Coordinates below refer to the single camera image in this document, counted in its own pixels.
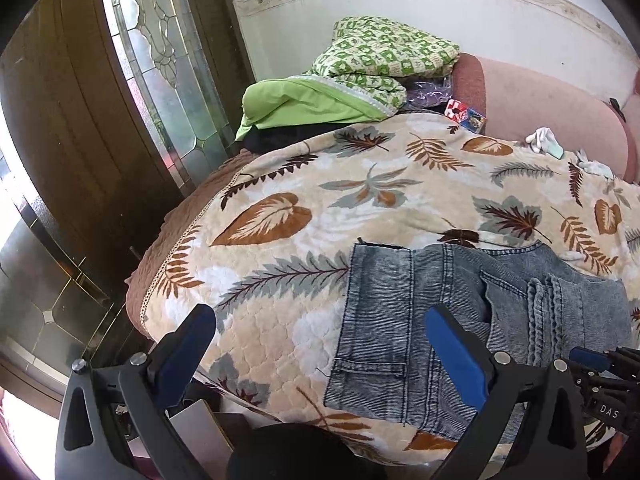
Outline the colourful small packet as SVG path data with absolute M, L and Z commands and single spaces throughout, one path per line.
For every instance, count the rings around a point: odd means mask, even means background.
M 486 124 L 486 117 L 482 113 L 455 99 L 448 101 L 444 115 L 476 134 L 481 134 Z

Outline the leaf pattern bed blanket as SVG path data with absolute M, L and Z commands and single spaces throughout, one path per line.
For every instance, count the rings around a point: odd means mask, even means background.
M 277 422 L 328 430 L 379 463 L 445 457 L 474 412 L 426 338 L 438 304 L 521 364 L 638 346 L 638 186 L 574 155 L 409 114 L 226 179 L 168 216 L 126 306 L 156 340 L 211 307 L 200 371 Z

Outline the small black object on sofa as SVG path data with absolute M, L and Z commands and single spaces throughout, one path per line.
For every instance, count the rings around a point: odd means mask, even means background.
M 615 98 L 609 98 L 608 102 L 610 103 L 612 109 L 614 110 L 614 112 L 620 116 L 620 119 L 622 120 L 622 122 L 626 122 L 626 117 L 625 114 L 622 110 L 622 108 L 620 107 L 620 103 L 615 99 Z

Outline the green patterned quilt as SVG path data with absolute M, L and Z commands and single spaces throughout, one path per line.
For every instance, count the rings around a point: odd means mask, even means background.
M 403 79 L 445 77 L 459 58 L 455 42 L 390 18 L 342 18 L 309 70 L 245 90 L 235 137 L 252 129 L 382 122 L 407 101 Z

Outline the grey denim pants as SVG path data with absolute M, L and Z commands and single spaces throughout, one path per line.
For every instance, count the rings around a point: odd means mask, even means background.
M 465 335 L 546 368 L 577 347 L 629 344 L 629 301 L 620 281 L 582 274 L 544 244 L 358 243 L 323 403 L 458 440 L 490 389 Z

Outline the brown door with glass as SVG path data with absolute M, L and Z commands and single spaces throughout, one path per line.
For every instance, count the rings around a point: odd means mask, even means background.
M 120 305 L 165 214 L 234 151 L 237 24 L 231 0 L 1 0 L 4 304 Z

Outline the white glove left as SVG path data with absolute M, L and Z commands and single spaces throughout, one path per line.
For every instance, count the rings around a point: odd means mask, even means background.
M 548 127 L 540 127 L 525 138 L 525 143 L 536 154 L 549 155 L 562 159 L 564 148 L 559 144 L 553 131 Z

